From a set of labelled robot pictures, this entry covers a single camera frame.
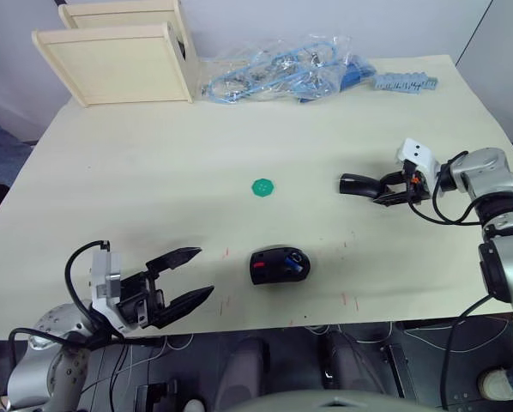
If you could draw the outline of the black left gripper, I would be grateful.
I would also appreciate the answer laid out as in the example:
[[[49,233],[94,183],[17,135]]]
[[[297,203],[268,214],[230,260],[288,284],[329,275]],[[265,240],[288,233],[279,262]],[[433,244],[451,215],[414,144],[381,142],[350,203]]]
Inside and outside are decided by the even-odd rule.
[[[165,328],[186,317],[214,292],[214,286],[199,288],[173,299],[165,306],[163,291],[156,287],[160,273],[188,263],[200,253],[200,247],[182,247],[146,262],[148,271],[139,272],[120,283],[120,301],[116,308],[130,327]]]

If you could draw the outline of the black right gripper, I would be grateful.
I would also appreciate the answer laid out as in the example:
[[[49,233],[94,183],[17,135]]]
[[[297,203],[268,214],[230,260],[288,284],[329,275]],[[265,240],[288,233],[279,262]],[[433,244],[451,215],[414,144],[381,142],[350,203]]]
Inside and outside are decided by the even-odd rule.
[[[386,174],[380,178],[379,183],[382,189],[389,189],[393,185],[406,185],[405,191],[379,194],[372,200],[379,205],[399,205],[407,203],[408,200],[420,204],[432,197],[424,174],[409,160],[403,161],[401,171]]]

